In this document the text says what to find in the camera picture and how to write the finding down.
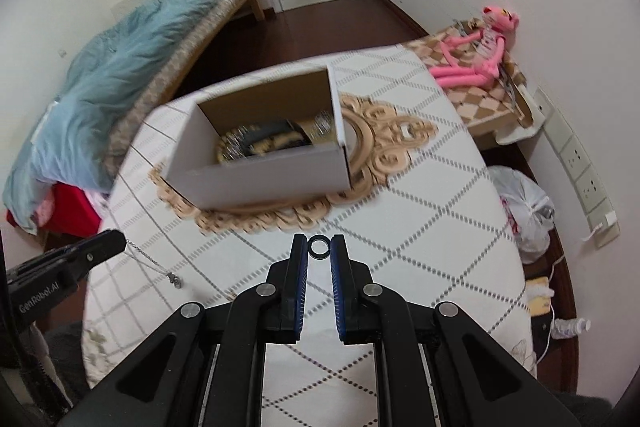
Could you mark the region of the red cloth under bed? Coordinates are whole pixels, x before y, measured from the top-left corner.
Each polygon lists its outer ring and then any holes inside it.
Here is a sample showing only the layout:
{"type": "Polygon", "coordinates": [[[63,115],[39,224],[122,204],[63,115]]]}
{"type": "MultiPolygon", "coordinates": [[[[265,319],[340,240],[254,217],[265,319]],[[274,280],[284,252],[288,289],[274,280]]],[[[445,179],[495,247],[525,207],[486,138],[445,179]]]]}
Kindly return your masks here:
{"type": "Polygon", "coordinates": [[[64,183],[8,180],[2,202],[9,224],[31,236],[49,232],[86,239],[102,222],[86,193],[64,183]]]}

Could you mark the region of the white patterned tablecloth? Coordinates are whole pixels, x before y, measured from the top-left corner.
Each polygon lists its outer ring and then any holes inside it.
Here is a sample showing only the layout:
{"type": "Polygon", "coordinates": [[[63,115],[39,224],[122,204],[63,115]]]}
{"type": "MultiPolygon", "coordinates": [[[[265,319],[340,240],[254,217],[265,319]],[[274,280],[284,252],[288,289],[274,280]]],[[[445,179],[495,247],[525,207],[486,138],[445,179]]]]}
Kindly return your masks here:
{"type": "Polygon", "coordinates": [[[536,364],[524,271],[499,196],[454,106],[404,46],[282,64],[160,106],[132,141],[103,224],[123,231],[130,245],[90,273],[81,347],[91,384],[183,303],[221,305],[265,280],[300,232],[343,234],[349,256],[367,263],[378,283],[412,303],[457,303],[526,369],[536,364]],[[151,171],[170,156],[195,103],[322,66],[332,68],[342,93],[434,124],[407,170],[357,202],[259,223],[221,221],[209,233],[160,199],[151,171]]]}

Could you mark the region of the teal blue duvet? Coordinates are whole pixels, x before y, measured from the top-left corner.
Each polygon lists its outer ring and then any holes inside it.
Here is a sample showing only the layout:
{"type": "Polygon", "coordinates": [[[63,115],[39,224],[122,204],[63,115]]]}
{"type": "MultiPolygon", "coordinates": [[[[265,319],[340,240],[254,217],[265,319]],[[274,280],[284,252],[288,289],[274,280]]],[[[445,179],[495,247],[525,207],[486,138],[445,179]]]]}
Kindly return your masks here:
{"type": "Polygon", "coordinates": [[[110,193],[103,161],[110,134],[217,0],[146,0],[75,56],[60,92],[29,133],[8,180],[64,183],[110,193]]]}

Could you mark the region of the white cardboard box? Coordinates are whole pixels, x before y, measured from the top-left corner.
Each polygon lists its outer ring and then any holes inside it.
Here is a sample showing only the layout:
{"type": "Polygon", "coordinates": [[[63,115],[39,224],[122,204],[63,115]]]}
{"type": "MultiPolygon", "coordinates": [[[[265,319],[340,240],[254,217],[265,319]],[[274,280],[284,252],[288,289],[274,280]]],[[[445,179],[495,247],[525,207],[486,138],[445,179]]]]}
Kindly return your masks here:
{"type": "Polygon", "coordinates": [[[163,168],[166,183],[201,210],[231,210],[347,190],[352,185],[340,94],[331,67],[258,82],[196,103],[163,168]],[[311,138],[314,116],[333,114],[331,140],[311,138]],[[296,132],[240,150],[251,124],[288,120],[296,132]]]}

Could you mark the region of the white plastic bag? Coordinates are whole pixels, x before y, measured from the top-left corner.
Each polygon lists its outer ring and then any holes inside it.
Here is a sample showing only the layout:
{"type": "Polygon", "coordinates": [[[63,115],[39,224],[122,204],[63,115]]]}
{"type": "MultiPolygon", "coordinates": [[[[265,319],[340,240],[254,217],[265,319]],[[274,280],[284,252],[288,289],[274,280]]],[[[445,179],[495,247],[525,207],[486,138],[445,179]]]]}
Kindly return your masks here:
{"type": "Polygon", "coordinates": [[[550,246],[555,207],[547,193],[524,173],[504,166],[488,168],[512,228],[523,265],[532,265],[550,246]]]}

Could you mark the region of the small white bottle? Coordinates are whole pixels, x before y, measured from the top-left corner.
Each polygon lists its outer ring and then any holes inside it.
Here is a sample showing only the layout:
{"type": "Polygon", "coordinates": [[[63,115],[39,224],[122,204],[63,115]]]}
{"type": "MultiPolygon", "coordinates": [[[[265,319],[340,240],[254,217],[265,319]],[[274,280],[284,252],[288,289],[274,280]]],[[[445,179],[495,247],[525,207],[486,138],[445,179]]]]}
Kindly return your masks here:
{"type": "Polygon", "coordinates": [[[552,339],[570,339],[582,335],[591,329],[591,321],[585,317],[576,319],[554,319],[550,329],[552,339]]]}

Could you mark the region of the pink panther plush toy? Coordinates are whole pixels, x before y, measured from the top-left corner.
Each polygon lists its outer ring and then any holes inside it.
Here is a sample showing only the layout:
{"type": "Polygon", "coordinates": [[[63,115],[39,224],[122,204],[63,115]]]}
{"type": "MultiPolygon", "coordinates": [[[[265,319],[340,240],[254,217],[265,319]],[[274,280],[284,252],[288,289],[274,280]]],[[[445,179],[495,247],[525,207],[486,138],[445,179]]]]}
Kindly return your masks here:
{"type": "Polygon", "coordinates": [[[518,14],[486,5],[476,31],[462,37],[446,37],[439,43],[447,65],[431,66],[428,71],[444,89],[490,86],[499,76],[503,55],[514,45],[519,24],[518,14]],[[452,51],[467,44],[472,44],[472,55],[469,63],[462,64],[452,51]]]}

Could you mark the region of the white wall socket strip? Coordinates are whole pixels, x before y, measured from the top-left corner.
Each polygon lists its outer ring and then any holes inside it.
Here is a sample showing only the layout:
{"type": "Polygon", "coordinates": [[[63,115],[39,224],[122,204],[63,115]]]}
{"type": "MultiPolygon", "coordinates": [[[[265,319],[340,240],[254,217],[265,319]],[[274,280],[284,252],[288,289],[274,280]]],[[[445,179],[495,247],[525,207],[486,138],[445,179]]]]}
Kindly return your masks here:
{"type": "Polygon", "coordinates": [[[585,147],[551,98],[538,88],[534,100],[544,115],[542,132],[558,156],[585,213],[590,235],[584,242],[600,249],[620,236],[620,222],[611,199],[585,147]]]}

